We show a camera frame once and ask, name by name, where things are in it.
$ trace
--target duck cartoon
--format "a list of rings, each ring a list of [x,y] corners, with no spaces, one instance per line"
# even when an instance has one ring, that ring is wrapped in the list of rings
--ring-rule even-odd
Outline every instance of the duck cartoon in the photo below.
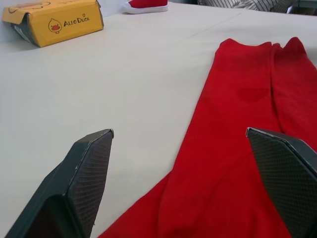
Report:
[[[9,7],[9,12],[15,13],[18,9],[41,9],[50,4],[51,3],[48,1],[18,4],[18,5]]]
[[[59,31],[61,30],[61,23],[52,18],[49,22],[49,30],[59,34]]]

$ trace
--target allo duck logo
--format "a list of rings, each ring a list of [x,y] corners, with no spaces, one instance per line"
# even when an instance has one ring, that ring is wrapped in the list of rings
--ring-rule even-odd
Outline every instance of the allo duck logo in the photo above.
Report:
[[[59,31],[61,30],[61,23],[52,18],[49,22],[49,30],[59,34]]]

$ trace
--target yellow box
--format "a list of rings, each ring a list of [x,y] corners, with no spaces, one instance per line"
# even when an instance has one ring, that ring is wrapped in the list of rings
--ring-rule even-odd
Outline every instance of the yellow box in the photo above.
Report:
[[[39,47],[104,28],[96,0],[52,0],[5,7],[2,21]]]

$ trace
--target white shoe sole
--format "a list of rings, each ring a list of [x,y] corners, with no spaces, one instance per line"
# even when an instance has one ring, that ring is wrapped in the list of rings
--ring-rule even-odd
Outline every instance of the white shoe sole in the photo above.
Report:
[[[122,9],[124,12],[129,14],[142,14],[142,13],[152,13],[152,12],[163,12],[167,11],[168,7],[166,6],[156,6],[156,7],[146,7],[146,8],[134,8],[131,7],[131,5],[126,2]]]

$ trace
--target red shoe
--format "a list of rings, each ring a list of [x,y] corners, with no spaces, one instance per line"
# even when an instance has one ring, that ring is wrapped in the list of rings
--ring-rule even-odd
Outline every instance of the red shoe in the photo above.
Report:
[[[167,0],[132,0],[123,5],[123,10],[130,14],[167,11]]]

